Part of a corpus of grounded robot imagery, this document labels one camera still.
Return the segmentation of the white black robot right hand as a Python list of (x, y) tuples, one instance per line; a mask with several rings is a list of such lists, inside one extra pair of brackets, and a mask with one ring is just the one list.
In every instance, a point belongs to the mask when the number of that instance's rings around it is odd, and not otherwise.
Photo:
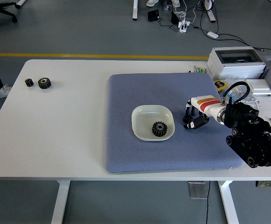
[(197, 129), (209, 122), (209, 117), (223, 124), (222, 115), (225, 106), (212, 95), (191, 98), (186, 104), (185, 116), (183, 118), (184, 128)]

